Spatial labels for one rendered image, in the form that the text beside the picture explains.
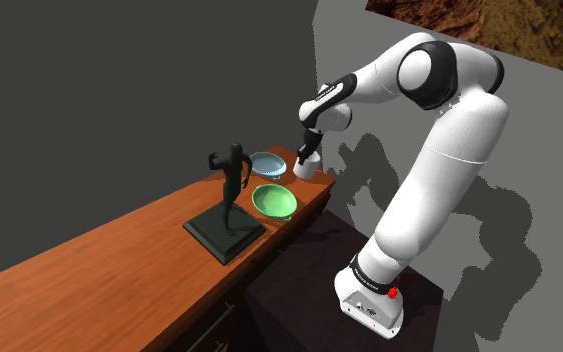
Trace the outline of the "white cup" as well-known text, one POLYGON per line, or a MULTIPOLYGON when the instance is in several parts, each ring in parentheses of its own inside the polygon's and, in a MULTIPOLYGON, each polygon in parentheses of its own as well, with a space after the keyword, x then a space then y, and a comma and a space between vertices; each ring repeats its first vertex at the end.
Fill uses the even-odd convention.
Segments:
POLYGON ((300 179, 310 180, 318 170, 320 161, 321 157, 317 151, 305 158, 303 162, 300 162, 300 158, 297 158, 293 167, 293 173, 300 179))

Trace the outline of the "light blue bowl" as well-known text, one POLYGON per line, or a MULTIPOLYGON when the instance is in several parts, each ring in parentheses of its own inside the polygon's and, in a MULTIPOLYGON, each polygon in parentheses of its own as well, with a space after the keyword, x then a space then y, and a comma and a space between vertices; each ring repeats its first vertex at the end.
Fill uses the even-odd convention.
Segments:
POLYGON ((287 171, 285 161, 274 153, 255 152, 250 159, 252 172, 263 178, 277 180, 287 171))

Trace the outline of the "green bowl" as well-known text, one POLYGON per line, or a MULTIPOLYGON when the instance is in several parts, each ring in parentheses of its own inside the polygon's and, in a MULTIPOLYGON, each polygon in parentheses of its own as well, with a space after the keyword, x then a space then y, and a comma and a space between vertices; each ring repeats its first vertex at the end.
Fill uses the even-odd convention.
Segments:
POLYGON ((289 222, 298 208, 295 196, 287 188, 277 184, 257 186, 251 195, 255 209, 263 216, 289 222))

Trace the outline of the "black human figure statue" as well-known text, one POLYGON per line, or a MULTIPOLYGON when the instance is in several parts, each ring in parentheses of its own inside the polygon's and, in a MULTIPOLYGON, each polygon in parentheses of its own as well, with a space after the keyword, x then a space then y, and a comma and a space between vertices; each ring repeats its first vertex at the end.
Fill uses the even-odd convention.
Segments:
POLYGON ((208 155, 208 164, 212 171, 223 171, 223 199, 185 222, 183 228, 221 265, 227 265, 265 232, 265 227, 236 203, 248 185, 253 163, 242 145, 233 143, 227 158, 218 161, 213 152, 208 155))

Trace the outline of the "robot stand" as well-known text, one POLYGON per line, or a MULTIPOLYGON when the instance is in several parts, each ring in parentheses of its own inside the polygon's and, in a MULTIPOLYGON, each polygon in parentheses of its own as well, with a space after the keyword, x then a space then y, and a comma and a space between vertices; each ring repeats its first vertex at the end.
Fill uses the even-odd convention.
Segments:
POLYGON ((401 273, 404 320, 392 339, 340 310, 334 277, 366 242, 324 212, 248 286, 227 352, 433 352, 443 290, 410 267, 401 273))

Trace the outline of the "brown wooden sideboard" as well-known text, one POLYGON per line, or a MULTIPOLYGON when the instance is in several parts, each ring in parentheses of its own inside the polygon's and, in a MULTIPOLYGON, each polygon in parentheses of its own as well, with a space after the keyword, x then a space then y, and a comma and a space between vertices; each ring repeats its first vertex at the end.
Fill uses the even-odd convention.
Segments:
POLYGON ((264 219, 264 233, 221 264, 184 225, 221 200, 223 181, 213 173, 0 272, 0 352, 163 350, 323 208, 334 184, 323 172, 283 174, 292 218, 264 219))

